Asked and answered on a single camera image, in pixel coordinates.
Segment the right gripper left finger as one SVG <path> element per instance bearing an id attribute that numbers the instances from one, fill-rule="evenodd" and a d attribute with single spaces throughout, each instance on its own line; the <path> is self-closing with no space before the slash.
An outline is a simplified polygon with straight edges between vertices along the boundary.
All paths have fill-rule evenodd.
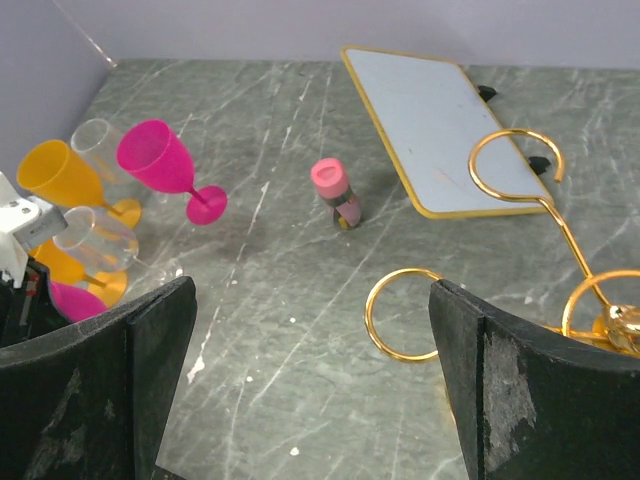
<path id="1" fill-rule="evenodd" d="M 156 459 L 196 314 L 181 276 L 2 348 L 2 478 L 174 478 Z"/>

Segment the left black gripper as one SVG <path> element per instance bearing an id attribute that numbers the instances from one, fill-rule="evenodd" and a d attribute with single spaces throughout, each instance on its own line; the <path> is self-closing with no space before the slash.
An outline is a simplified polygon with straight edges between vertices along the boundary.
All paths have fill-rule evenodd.
<path id="1" fill-rule="evenodd" d="M 20 288 L 1 280 L 1 344 L 14 345 L 63 327 L 53 301 L 49 269 L 30 257 Z"/>

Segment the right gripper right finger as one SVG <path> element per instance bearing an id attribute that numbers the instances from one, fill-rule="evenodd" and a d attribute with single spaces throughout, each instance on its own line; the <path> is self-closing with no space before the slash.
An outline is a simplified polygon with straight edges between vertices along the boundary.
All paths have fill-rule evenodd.
<path id="1" fill-rule="evenodd" d="M 448 281 L 429 315 L 472 479 L 636 479 L 639 361 L 556 334 Z"/>

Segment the pink wine glass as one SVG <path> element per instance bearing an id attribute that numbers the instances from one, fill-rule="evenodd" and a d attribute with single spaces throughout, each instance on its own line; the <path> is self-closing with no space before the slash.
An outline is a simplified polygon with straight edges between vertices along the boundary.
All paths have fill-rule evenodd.
<path id="1" fill-rule="evenodd" d="M 209 225 L 226 210 L 224 189 L 217 185 L 196 187 L 191 153 L 161 119 L 145 120 L 126 131 L 118 144 L 116 160 L 126 173 L 154 191 L 188 194 L 186 215 L 195 225 Z"/>
<path id="2" fill-rule="evenodd" d="M 99 298 L 81 288 L 51 282 L 49 290 L 56 308 L 73 323 L 92 318 L 108 310 Z"/>

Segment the orange wine glass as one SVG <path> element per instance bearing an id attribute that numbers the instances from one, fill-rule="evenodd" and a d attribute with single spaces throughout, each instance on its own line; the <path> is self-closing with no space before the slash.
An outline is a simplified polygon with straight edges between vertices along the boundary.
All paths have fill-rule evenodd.
<path id="1" fill-rule="evenodd" d="M 49 268 L 53 281 L 67 285 L 87 283 L 87 291 L 107 307 L 115 306 L 126 292 L 128 276 L 125 271 L 88 274 L 82 263 L 58 249 L 52 240 L 32 249 L 29 254 Z"/>
<path id="2" fill-rule="evenodd" d="M 142 216 L 142 207 L 135 199 L 109 204 L 97 171 L 59 139 L 31 149 L 18 166 L 16 179 L 22 188 L 58 206 L 104 208 L 129 228 Z"/>

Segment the clear wine glass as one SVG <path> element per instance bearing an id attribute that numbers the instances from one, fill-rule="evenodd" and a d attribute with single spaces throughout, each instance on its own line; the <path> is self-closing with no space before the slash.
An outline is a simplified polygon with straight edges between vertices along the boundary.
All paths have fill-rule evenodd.
<path id="1" fill-rule="evenodd" d="M 116 160 L 116 150 L 121 138 L 122 133 L 107 120 L 93 118 L 76 128 L 70 145 L 103 180 L 120 185 L 126 180 Z"/>
<path id="2" fill-rule="evenodd" d="M 160 266 L 143 261 L 134 231 L 101 210 L 78 206 L 68 210 L 64 219 L 67 226 L 53 237 L 54 244 L 91 270 L 118 273 L 138 264 L 159 284 L 184 274 L 176 260 Z"/>

